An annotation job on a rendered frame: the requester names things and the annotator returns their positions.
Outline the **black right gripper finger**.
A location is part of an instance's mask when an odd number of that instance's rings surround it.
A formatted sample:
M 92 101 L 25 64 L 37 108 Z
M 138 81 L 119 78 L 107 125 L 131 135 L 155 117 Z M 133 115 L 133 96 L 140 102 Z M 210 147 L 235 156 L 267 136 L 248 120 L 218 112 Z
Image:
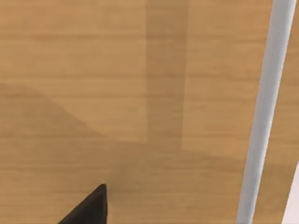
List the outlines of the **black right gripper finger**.
M 57 224 L 107 224 L 107 185 L 99 185 Z

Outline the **wooden door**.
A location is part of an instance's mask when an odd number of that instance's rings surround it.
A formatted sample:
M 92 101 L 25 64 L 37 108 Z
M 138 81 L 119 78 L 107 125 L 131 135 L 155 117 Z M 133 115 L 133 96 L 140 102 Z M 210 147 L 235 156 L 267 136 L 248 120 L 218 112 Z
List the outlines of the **wooden door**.
M 0 0 L 0 224 L 235 224 L 273 0 Z

